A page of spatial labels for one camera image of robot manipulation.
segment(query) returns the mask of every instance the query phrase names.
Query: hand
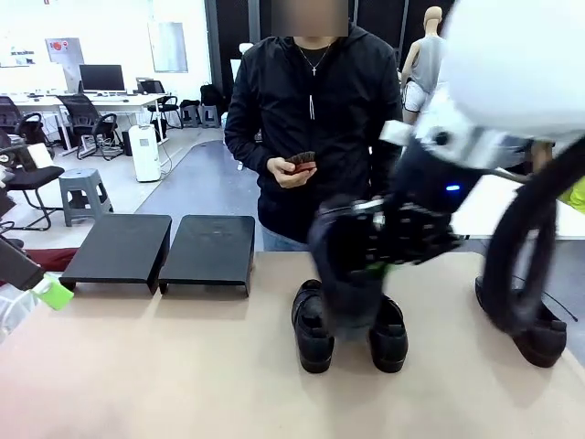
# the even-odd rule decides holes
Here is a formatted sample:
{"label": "hand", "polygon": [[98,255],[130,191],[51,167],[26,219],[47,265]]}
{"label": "hand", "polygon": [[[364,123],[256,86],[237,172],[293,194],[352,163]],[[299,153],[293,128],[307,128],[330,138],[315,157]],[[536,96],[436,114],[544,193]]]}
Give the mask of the hand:
{"label": "hand", "polygon": [[291,175],[290,173],[294,172],[296,166],[285,161],[282,157],[271,158],[268,162],[266,162],[266,167],[274,175],[274,178],[276,178],[278,184],[285,189],[305,185],[309,178],[311,178],[314,173],[317,172],[317,168],[314,168],[310,171],[303,171],[298,174]]}

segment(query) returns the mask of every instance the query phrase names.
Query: desk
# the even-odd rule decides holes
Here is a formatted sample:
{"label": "desk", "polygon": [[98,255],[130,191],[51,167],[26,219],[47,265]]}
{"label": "desk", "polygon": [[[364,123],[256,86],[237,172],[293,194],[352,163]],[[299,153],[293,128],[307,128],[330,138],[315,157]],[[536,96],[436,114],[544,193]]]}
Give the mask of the desk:
{"label": "desk", "polygon": [[[520,186],[501,177],[482,177],[461,208],[453,214],[455,233],[477,239],[491,238]],[[585,240],[585,215],[561,201],[557,206],[557,238]]]}
{"label": "desk", "polygon": [[0,346],[6,438],[583,439],[585,372],[528,364],[473,293],[483,258],[449,253],[388,279],[409,331],[396,375],[364,343],[299,366],[291,325],[305,253],[257,253],[249,300],[79,293]]}
{"label": "desk", "polygon": [[[114,112],[114,113],[133,113],[136,115],[136,122],[138,123],[138,114],[144,116],[144,108],[148,105],[154,105],[156,108],[156,117],[159,121],[159,132],[162,132],[162,127],[160,126],[161,115],[158,112],[158,105],[156,105],[156,100],[159,99],[162,94],[139,94],[137,96],[116,96],[116,97],[105,97],[105,96],[96,96],[96,95],[88,95],[91,102],[95,107],[98,109],[99,112]],[[65,117],[63,116],[62,109],[63,102],[61,102],[56,97],[51,96],[44,96],[42,98],[37,98],[38,102],[34,99],[27,99],[26,101],[19,101],[15,102],[15,105],[20,109],[21,112],[50,112],[54,113],[58,117],[58,123],[61,129],[63,130],[63,137],[65,138],[65,144],[69,151],[72,150],[71,143],[69,141],[69,136],[67,134],[67,129],[65,129]],[[163,144],[166,142],[168,138],[162,139],[159,144]]]}

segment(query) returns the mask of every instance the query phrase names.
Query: white wall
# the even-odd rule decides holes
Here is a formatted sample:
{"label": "white wall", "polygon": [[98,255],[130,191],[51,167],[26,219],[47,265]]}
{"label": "white wall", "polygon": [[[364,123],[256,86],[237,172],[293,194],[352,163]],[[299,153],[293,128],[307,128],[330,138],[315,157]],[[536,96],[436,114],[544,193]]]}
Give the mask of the white wall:
{"label": "white wall", "polygon": [[[78,37],[85,63],[121,64],[129,90],[151,77],[181,101],[211,82],[204,0],[0,0],[0,11],[0,51],[18,45],[44,62],[45,38]],[[183,23],[188,73],[154,73],[150,19]]]}

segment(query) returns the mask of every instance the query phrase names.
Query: computer monitor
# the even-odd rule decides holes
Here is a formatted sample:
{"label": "computer monitor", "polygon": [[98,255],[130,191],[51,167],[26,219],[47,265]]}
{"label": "computer monitor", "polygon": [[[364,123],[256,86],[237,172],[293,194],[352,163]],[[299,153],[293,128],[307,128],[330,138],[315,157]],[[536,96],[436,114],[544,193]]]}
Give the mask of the computer monitor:
{"label": "computer monitor", "polygon": [[125,91],[122,66],[80,65],[85,91]]}

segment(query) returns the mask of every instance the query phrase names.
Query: black hoodie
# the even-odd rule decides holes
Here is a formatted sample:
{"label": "black hoodie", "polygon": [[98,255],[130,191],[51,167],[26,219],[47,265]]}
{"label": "black hoodie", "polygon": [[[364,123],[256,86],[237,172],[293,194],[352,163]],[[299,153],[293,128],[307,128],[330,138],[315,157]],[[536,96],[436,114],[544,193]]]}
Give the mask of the black hoodie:
{"label": "black hoodie", "polygon": [[[364,199],[388,190],[400,151],[378,137],[385,121],[402,120],[394,50],[350,25],[314,76],[292,37],[266,38],[242,58],[228,115],[229,151],[259,175],[260,222],[306,242],[321,202],[336,194]],[[262,144],[256,145],[259,129]],[[305,186],[280,187],[266,162],[304,151],[316,152],[317,172]]]}

